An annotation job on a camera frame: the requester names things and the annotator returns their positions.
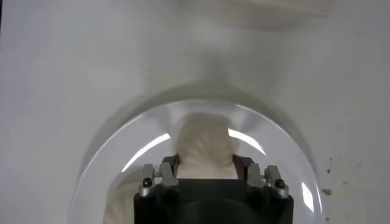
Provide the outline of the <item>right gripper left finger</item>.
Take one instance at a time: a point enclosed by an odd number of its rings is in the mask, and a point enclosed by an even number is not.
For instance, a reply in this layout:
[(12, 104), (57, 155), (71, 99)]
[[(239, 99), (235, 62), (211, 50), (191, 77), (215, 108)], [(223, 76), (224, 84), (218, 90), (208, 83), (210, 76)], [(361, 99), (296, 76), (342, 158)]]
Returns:
[(157, 193), (157, 186), (161, 188), (162, 194), (175, 194), (179, 185), (177, 171), (179, 166), (179, 155), (164, 157), (158, 172), (152, 164), (144, 165), (142, 169), (142, 180), (138, 188), (140, 197), (151, 197)]

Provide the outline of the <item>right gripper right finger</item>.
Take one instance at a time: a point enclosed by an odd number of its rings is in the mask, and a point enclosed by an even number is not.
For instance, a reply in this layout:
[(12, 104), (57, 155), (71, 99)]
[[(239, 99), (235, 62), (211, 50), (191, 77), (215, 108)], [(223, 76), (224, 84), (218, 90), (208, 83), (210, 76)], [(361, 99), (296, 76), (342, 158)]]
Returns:
[(260, 165), (249, 157), (233, 155), (233, 163), (239, 180), (243, 180), (251, 194), (260, 197), (288, 198), (289, 186), (275, 165), (268, 165), (261, 172)]

